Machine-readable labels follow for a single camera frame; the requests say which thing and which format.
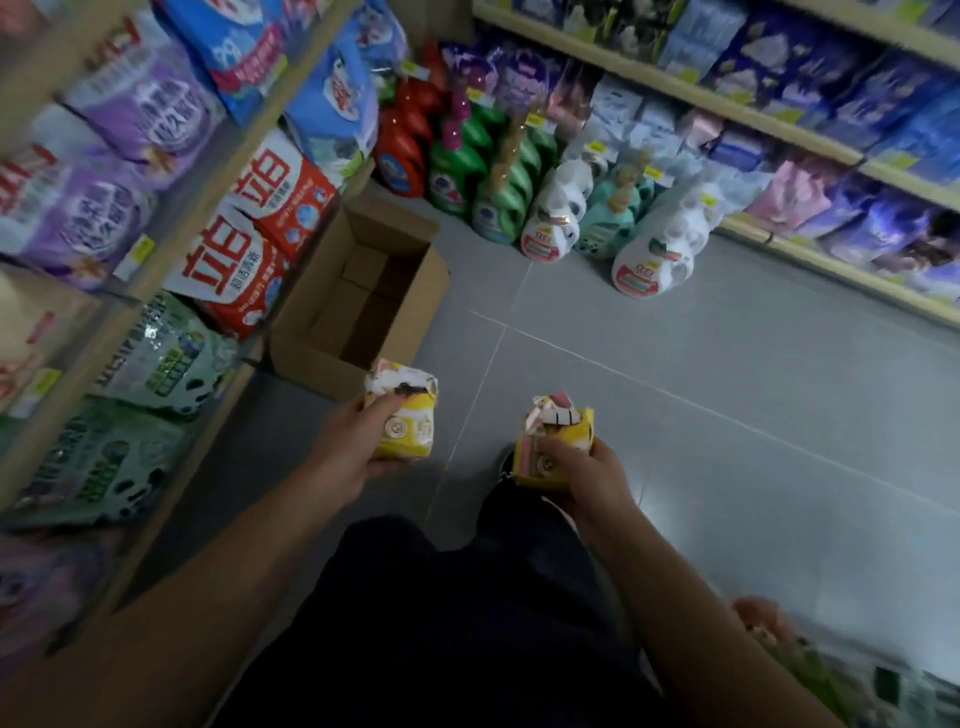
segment yellow snack package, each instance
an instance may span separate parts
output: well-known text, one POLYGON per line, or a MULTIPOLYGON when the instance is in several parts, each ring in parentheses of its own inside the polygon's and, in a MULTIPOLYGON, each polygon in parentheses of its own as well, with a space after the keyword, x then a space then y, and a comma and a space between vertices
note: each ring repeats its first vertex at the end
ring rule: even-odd
POLYGON ((377 397, 397 392, 407 397, 403 407, 384 427, 374 457, 412 460, 433 449, 433 410, 437 406, 437 378, 419 369, 380 359, 367 372, 364 406, 377 397))
POLYGON ((534 398, 534 408, 523 422, 514 449, 514 480, 519 485, 565 491, 566 471, 540 452, 543 437, 559 437, 574 448, 590 452, 593 447, 593 410, 577 409, 566 392, 534 398))

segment open cardboard box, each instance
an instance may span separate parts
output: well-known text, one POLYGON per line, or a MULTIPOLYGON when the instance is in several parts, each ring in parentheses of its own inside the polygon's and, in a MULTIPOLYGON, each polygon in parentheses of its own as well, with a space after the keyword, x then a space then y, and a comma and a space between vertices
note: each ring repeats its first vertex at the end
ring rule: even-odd
POLYGON ((320 394, 362 394, 371 364, 413 363, 450 273, 440 226, 361 195, 334 216, 270 330, 277 372, 320 394))

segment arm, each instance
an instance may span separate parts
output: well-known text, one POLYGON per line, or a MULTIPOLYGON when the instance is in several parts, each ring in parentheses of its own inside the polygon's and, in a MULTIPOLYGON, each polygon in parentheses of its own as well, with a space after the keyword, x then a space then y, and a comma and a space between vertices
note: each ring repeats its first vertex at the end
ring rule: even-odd
POLYGON ((612 449, 540 447, 570 473, 573 517, 636 619, 664 691, 698 725, 840 728, 842 723, 741 628, 636 506, 612 449))
POLYGON ((209 546, 0 696, 21 728, 202 721, 247 657, 304 552, 363 490, 400 467, 370 459, 397 395, 338 409, 311 457, 209 546))

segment left hand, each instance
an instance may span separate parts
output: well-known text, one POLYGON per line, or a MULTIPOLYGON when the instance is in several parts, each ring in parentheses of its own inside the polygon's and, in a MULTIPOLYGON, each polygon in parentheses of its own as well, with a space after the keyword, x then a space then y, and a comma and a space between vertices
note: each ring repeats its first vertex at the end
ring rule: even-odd
POLYGON ((403 406, 397 394, 384 395, 364 409, 363 398, 339 406, 324 423, 324 428, 298 474, 316 488, 330 489, 339 505, 353 503, 370 478, 395 473, 408 465, 403 460, 371 460, 383 428, 403 406))

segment forearm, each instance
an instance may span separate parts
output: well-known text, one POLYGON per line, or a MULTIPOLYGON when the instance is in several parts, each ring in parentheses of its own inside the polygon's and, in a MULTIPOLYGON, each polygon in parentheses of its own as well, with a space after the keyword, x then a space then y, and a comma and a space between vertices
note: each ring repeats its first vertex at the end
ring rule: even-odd
POLYGON ((14 683, 0 715, 24 728, 203 718, 342 506, 316 485, 295 474, 277 486, 182 569, 14 683))
POLYGON ((636 617, 671 700, 705 726, 841 725, 751 639, 639 511, 612 526, 601 558, 636 617))

